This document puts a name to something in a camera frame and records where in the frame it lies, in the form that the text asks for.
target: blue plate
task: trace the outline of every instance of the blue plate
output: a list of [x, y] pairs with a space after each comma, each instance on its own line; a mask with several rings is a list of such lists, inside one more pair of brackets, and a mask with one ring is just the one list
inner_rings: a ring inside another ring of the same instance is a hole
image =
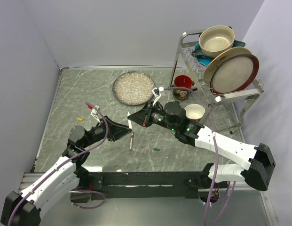
[[[244, 47], [245, 42], [235, 40], [233, 47], [238, 47], [238, 46]], [[206, 56], [202, 52], [199, 43], [197, 43], [197, 45], [195, 45], [195, 50], [192, 52], [192, 56], [197, 58], [197, 61], [204, 66], [208, 66], [213, 60], [213, 58]]]

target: beige plate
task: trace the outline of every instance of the beige plate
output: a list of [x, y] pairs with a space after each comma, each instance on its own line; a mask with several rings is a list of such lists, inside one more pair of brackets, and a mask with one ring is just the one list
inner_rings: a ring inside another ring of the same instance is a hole
[[225, 52], [221, 53], [217, 56], [206, 68], [204, 72], [204, 80], [207, 84], [210, 84], [213, 74], [215, 71], [227, 60], [231, 59], [232, 57], [241, 55], [241, 54], [251, 54], [251, 52], [244, 48], [244, 47], [234, 47], [226, 50]]

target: cup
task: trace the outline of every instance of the cup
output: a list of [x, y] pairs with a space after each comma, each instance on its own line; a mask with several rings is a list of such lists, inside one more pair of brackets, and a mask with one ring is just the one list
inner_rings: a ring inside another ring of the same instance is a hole
[[205, 114], [205, 108], [197, 104], [188, 105], [184, 109], [187, 118], [193, 121], [200, 121]]
[[[193, 80], [186, 75], [179, 75], [174, 80], [174, 86], [192, 88]], [[179, 100], [185, 100], [189, 96], [189, 91], [183, 89], [173, 89], [174, 96]]]

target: white bowl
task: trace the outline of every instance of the white bowl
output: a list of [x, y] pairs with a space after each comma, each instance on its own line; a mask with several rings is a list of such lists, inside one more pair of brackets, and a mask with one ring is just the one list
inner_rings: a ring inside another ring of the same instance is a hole
[[201, 105], [191, 104], [186, 106], [185, 115], [188, 119], [199, 121], [205, 114], [205, 108]]
[[199, 38], [202, 52], [215, 58], [234, 45], [235, 33], [227, 26], [214, 26], [206, 29]]

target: red-rimmed plate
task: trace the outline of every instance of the red-rimmed plate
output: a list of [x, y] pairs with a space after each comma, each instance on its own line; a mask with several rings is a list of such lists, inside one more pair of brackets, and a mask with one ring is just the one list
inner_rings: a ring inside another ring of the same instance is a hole
[[244, 90], [259, 70], [259, 60], [252, 54], [234, 56], [214, 72], [210, 82], [212, 92], [217, 95]]

